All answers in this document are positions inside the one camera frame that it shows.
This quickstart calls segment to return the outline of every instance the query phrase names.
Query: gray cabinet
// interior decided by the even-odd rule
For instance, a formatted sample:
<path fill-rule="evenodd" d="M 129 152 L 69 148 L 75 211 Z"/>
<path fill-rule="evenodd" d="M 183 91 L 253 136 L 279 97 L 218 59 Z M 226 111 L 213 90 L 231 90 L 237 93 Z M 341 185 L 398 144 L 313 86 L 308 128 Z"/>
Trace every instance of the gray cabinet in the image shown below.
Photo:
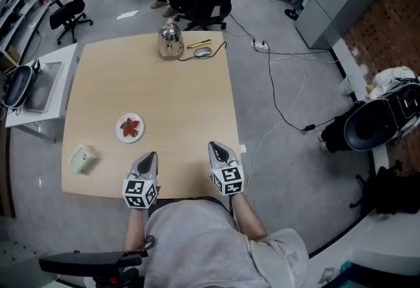
<path fill-rule="evenodd" d="M 295 27 L 310 48 L 329 49 L 373 0 L 309 0 Z"/>

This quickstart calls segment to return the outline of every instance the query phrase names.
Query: metal kettle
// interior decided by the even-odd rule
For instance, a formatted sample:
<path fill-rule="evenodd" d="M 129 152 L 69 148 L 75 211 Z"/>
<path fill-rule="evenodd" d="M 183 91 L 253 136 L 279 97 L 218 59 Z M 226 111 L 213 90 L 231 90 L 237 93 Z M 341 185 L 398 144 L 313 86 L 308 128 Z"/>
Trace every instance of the metal kettle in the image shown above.
<path fill-rule="evenodd" d="M 181 29 L 173 23 L 171 18 L 160 28 L 157 41 L 157 52 L 164 60 L 176 60 L 184 53 Z"/>

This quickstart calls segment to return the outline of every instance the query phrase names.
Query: white plate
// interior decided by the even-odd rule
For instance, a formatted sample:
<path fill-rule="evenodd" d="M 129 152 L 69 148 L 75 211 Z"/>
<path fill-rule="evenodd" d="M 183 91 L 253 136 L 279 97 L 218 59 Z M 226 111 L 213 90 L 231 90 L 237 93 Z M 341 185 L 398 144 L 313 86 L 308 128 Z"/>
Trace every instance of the white plate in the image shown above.
<path fill-rule="evenodd" d="M 131 135 L 124 136 L 123 130 L 119 128 L 124 123 L 124 121 L 126 121 L 128 118 L 130 118 L 133 121 L 137 120 L 140 122 L 138 126 L 136 127 L 138 134 L 135 137 L 132 137 Z M 115 125 L 115 133 L 117 134 L 117 137 L 119 138 L 121 142 L 124 142 L 125 144 L 132 144 L 133 142 L 136 142 L 139 138 L 141 138 L 143 132 L 144 132 L 143 119 L 134 113 L 124 114 L 122 117 L 118 119 L 117 124 Z"/>

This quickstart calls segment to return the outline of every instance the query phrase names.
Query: apriltag cube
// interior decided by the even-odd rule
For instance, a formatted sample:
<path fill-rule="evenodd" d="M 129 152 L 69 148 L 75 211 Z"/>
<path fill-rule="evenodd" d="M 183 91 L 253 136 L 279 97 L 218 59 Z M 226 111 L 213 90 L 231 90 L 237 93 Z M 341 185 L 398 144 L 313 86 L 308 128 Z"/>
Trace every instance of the apriltag cube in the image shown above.
<path fill-rule="evenodd" d="M 222 195 L 233 195 L 243 192 L 245 179 L 241 165 L 212 170 L 213 184 Z"/>
<path fill-rule="evenodd" d="M 124 180 L 123 197 L 128 207 L 148 209 L 157 195 L 158 192 L 153 180 Z"/>

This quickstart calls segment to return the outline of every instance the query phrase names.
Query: gray shirt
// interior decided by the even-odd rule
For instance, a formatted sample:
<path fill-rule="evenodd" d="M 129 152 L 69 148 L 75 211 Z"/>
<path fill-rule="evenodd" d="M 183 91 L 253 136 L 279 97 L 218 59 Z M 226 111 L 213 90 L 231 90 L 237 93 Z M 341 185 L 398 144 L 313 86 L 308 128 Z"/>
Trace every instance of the gray shirt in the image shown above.
<path fill-rule="evenodd" d="M 249 241 L 229 213 L 210 201 L 166 205 L 145 230 L 156 239 L 144 259 L 146 288 L 289 288 L 305 278 L 308 255 L 296 232 Z"/>

